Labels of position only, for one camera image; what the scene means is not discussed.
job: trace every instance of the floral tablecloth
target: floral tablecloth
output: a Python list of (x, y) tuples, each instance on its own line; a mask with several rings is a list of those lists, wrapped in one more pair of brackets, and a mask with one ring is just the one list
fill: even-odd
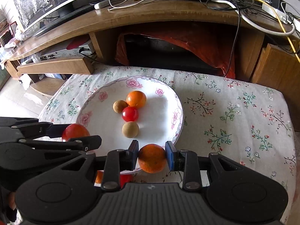
[[(96, 90), (118, 78), (142, 75), (172, 87), (184, 107), (184, 126), (177, 149), (200, 156), (218, 152), (282, 184), (289, 203), (296, 187), (294, 131), (283, 95), (264, 86), (211, 75), (95, 64), (94, 75), (72, 75), (40, 113), (40, 121), (74, 123), (84, 102)], [(183, 173), (168, 167), (157, 174), (135, 174), (136, 182), (178, 182)]]

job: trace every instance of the tiled floor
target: tiled floor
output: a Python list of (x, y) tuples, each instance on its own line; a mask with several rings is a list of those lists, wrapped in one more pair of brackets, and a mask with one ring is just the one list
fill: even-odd
[(25, 91), (18, 80), (10, 78), (0, 90), (0, 116), (37, 118), (49, 100), (31, 87)]

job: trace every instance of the orange plastic bag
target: orange plastic bag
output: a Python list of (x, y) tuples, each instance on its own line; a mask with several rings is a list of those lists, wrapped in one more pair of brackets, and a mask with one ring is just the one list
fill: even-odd
[[(129, 65), (124, 35), (141, 34), (168, 41), (181, 46), (214, 68), (220, 68), (223, 76), (229, 65), (236, 27), (231, 25), (176, 21), (153, 22), (131, 25), (119, 35), (115, 59), (123, 65)], [(234, 55), (228, 78), (235, 79)]]

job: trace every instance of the plate rim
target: plate rim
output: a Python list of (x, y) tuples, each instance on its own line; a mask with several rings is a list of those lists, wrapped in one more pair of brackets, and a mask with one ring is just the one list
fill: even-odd
[[(111, 85), (113, 85), (113, 84), (115, 84), (115, 83), (117, 83), (117, 82), (124, 81), (124, 80), (129, 79), (129, 78), (132, 78), (132, 77), (137, 78), (137, 79), (139, 78), (139, 79), (142, 79), (142, 80), (150, 80), (150, 81), (153, 81), (153, 82), (156, 82), (156, 83), (160, 83), (160, 84), (162, 84), (162, 85), (166, 85), (169, 89), (171, 89), (171, 90), (173, 91), (173, 93), (175, 94), (175, 98), (178, 98), (178, 101), (179, 101), (179, 103), (180, 103), (180, 105), (181, 105), (181, 109), (182, 109), (182, 119), (180, 119), (180, 123), (178, 124), (177, 130), (176, 130), (176, 132), (175, 132), (175, 137), (176, 137), (176, 138), (175, 138), (174, 140), (171, 140), (172, 143), (175, 145), (176, 142), (177, 142), (177, 140), (178, 140), (178, 138), (179, 138), (179, 136), (180, 136), (180, 134), (181, 134), (181, 132), (182, 132), (182, 129), (183, 129), (183, 122), (184, 122), (184, 109), (183, 109), (183, 104), (182, 104), (182, 102), (181, 102), (179, 96), (178, 96), (177, 93), (175, 92), (175, 90), (172, 89), (168, 84), (166, 84), (165, 82), (163, 82), (163, 81), (161, 81), (161, 80), (159, 80), (159, 79), (156, 79), (156, 78), (153, 78), (153, 77), (149, 77), (149, 76), (141, 76), (141, 75), (126, 76), (126, 77), (122, 77), (122, 78), (119, 78), (119, 79), (115, 79), (115, 80), (110, 81), (110, 82), (106, 83), (105, 85), (101, 86), (101, 87), (100, 87), (99, 89), (97, 89), (92, 95), (90, 95), (90, 96), (88, 97), (88, 99), (86, 99), (86, 101), (84, 102), (84, 104), (82, 105), (82, 107), (81, 107), (81, 109), (80, 109), (80, 111), (79, 111), (79, 113), (78, 113), (78, 116), (77, 116), (77, 118), (76, 118), (76, 123), (77, 123), (77, 124), (79, 123), (79, 122), (78, 122), (79, 116), (82, 114), (82, 111), (86, 108), (86, 106), (88, 105), (88, 103), (89, 103), (89, 102), (94, 98), (94, 96), (97, 94), (97, 92), (99, 92), (101, 89), (103, 89), (103, 88), (105, 88), (105, 87), (111, 86)], [(134, 174), (134, 173), (137, 173), (137, 172), (139, 172), (139, 171), (141, 171), (141, 170), (142, 170), (141, 168), (134, 169), (133, 171), (127, 171), (127, 170), (126, 170), (126, 171), (120, 172), (120, 175)]]

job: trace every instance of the power strip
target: power strip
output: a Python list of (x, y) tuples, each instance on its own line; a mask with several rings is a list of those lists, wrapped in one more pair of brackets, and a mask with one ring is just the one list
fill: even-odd
[[(269, 6), (267, 6), (266, 4), (262, 5), (262, 9), (265, 12), (267, 12), (268, 14), (270, 14), (272, 17), (277, 19), (277, 17), (275, 15), (275, 13), (273, 12), (273, 10)], [(276, 11), (277, 15), (279, 16), (279, 18), (282, 22), (284, 22), (285, 24), (291, 24), (292, 23), (291, 20), (289, 19), (289, 17), (287, 17), (287, 20), (286, 20), (286, 15), (285, 15), (284, 12), (282, 12), (279, 9), (274, 8), (274, 7), (273, 7), (273, 9)], [(297, 19), (294, 19), (294, 24), (295, 24), (296, 30), (298, 30), (300, 32), (300, 21), (297, 20)]]

